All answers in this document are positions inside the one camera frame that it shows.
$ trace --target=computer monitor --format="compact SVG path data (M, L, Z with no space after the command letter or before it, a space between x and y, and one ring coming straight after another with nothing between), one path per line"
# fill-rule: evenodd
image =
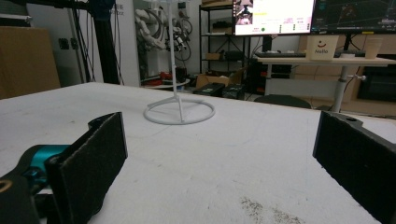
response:
M396 0L317 0L314 34L396 33Z
M315 0L233 0L233 34L309 34L314 4Z

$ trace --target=metal ring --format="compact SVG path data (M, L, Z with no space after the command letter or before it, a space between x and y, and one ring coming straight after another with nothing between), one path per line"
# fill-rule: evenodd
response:
M11 186L12 186L12 181L7 180L7 179L0 180L0 193L5 192L9 188L11 188Z

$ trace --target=white desk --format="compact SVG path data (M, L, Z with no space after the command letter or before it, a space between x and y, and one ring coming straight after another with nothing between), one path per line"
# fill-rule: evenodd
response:
M311 61L306 58L258 58L258 62L268 64L267 79L265 83L265 95L285 94L298 96L318 96L334 98L333 112L339 112L344 97L344 89L347 84L347 70L350 66L387 66L396 64L389 59L365 59L334 58L332 61ZM301 64L313 66L342 66L342 72L338 81L314 81L314 80L291 80L271 78L273 64Z
M378 223L312 157L319 111L188 95L217 114L181 126L144 119L172 94L90 83L1 100L0 176L27 148L71 144L90 120L121 111L129 158L90 223ZM394 124L363 121L396 142Z

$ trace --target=black box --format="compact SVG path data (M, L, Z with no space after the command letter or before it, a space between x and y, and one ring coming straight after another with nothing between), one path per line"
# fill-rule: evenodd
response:
M193 93L198 95L221 97L224 87L225 85L222 83L209 83L204 85L200 89L195 90Z
M230 84L222 91L222 97L235 100L245 100L245 86Z

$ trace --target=beige cup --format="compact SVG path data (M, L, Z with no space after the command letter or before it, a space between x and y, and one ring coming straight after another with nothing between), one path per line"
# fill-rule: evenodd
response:
M381 49L382 38L370 38L366 42L366 59L375 59Z

